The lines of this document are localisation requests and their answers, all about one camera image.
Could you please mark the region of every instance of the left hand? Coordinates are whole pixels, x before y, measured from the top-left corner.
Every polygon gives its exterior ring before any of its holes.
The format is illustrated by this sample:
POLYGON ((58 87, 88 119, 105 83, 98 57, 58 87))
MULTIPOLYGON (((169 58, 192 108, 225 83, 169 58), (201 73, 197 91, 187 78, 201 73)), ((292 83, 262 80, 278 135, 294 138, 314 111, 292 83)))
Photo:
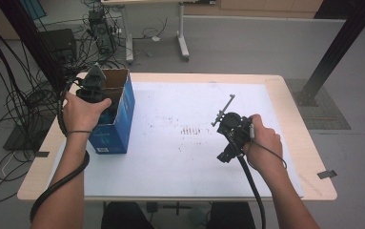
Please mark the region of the left hand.
POLYGON ((67 104, 63 108, 63 119, 68 132, 91 132, 101 113, 112 104, 109 98, 98 103, 89 103, 71 93, 66 93, 65 98, 67 104))

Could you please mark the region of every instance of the right hand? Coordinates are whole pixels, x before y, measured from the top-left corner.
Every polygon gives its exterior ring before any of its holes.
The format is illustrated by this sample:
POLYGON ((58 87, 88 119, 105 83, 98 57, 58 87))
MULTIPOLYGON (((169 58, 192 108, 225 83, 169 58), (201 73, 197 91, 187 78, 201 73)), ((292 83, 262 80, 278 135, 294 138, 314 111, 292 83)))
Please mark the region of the right hand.
MULTIPOLYGON (((263 125, 262 118, 259 114, 252 115, 251 119, 253 121, 255 134, 254 140, 265 148, 275 152, 280 157, 283 157, 280 135, 278 135, 274 129, 266 128, 263 125)), ((262 149, 256 143, 247 143, 243 150, 248 161, 263 177, 275 175, 276 173, 280 173, 281 169, 284 170, 281 160, 265 149, 262 149)))
POLYGON ((91 132, 101 113, 112 104, 108 98, 99 103, 89 103, 71 93, 66 93, 65 98, 67 104, 63 108, 63 119, 68 132, 91 132))

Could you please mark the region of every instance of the electronic equipment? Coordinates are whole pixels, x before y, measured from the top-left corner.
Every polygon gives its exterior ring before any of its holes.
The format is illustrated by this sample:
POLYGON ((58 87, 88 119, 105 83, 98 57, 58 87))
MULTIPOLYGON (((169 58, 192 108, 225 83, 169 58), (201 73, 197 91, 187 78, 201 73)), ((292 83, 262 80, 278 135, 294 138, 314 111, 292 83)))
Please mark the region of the electronic equipment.
POLYGON ((39 32, 43 43, 60 64, 76 60, 77 49, 71 29, 39 32))
MULTIPOLYGON (((76 95, 89 103, 97 103, 103 101, 109 97, 102 90, 102 85, 106 80, 106 76, 99 68, 99 65, 95 64, 88 71, 85 78, 80 81, 81 89, 76 91, 76 95)), ((111 124, 113 123, 117 112, 117 103, 112 99, 112 104, 109 108, 102 112, 99 117, 98 124, 111 124)))
POLYGON ((256 202, 258 203, 260 215, 262 218, 262 229, 264 229, 266 225, 265 208, 263 206, 261 197, 256 189, 256 185, 253 181, 251 171, 248 168, 247 163, 245 162, 245 154, 242 150, 247 142, 255 142, 252 119, 245 116, 241 117, 237 113, 224 113, 230 106, 230 103, 233 101, 234 98, 235 95, 230 94, 230 101, 227 103, 223 110, 219 111, 215 122, 212 122, 212 126, 215 126, 217 122, 220 122, 217 132, 225 136, 229 142, 227 147, 224 149, 224 152, 221 153, 217 158, 223 163, 230 162, 232 158, 238 158, 238 161, 241 164, 242 169, 244 170, 245 176, 250 183, 251 189, 253 190, 253 195, 256 198, 256 202))
POLYGON ((96 39, 96 46, 98 47, 99 53, 113 53, 113 29, 108 25, 104 10, 90 10, 88 20, 90 22, 91 36, 95 37, 96 39))

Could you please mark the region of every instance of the table leg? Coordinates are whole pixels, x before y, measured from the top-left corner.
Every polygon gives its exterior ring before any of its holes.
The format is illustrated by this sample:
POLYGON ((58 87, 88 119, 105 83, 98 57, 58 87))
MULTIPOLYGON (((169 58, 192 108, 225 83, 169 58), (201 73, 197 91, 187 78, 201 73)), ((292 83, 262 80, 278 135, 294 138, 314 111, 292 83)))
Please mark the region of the table leg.
POLYGON ((184 4, 181 2, 179 3, 179 31, 177 32, 177 37, 182 51, 182 57, 189 61, 188 47, 186 46, 185 36, 183 35, 183 12, 184 4))
POLYGON ((128 15, 126 12, 126 6, 118 6, 120 12, 122 13, 123 18, 123 30, 125 31, 126 35, 126 62, 131 64, 134 60, 132 55, 132 35, 129 33, 129 25, 128 25, 128 15))

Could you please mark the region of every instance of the cardboard box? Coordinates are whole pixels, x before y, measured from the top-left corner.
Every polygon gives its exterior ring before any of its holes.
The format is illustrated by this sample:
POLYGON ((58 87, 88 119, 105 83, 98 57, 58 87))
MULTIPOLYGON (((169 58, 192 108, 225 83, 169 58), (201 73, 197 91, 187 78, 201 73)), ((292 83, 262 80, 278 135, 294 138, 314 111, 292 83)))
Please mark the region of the cardboard box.
POLYGON ((125 154, 134 111, 134 93, 129 70, 102 70, 107 79, 103 92, 112 102, 118 102, 117 113, 112 124, 99 124, 90 135, 90 143, 99 155, 125 154))

